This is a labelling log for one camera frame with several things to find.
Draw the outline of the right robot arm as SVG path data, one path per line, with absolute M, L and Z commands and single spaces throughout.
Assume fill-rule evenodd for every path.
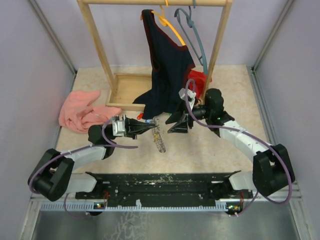
M 223 192 L 235 198 L 241 190 L 256 190 L 268 197 L 284 187 L 290 187 L 296 177 L 287 148 L 282 144 L 272 145 L 247 132 L 227 113 L 224 99 L 219 89 L 210 88 L 205 93 L 204 103 L 195 105 L 196 94 L 182 88 L 179 91 L 181 102 L 177 110 L 166 120 L 173 126 L 169 134 L 186 134 L 194 122 L 205 120 L 203 126 L 221 139 L 231 142 L 249 160 L 251 171 L 233 173 L 223 185 Z

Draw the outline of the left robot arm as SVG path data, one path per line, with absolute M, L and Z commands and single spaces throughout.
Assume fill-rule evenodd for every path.
M 92 125 L 88 130 L 89 145 L 60 152 L 50 148 L 41 157 L 27 180 L 30 191 L 51 202 L 63 195 L 84 192 L 97 199 L 103 195 L 104 186 L 91 173 L 74 173 L 89 163 L 109 158 L 116 148 L 134 149 L 133 145 L 120 145 L 116 138 L 137 139 L 155 123 L 145 123 L 125 115 L 115 116 L 103 124 Z

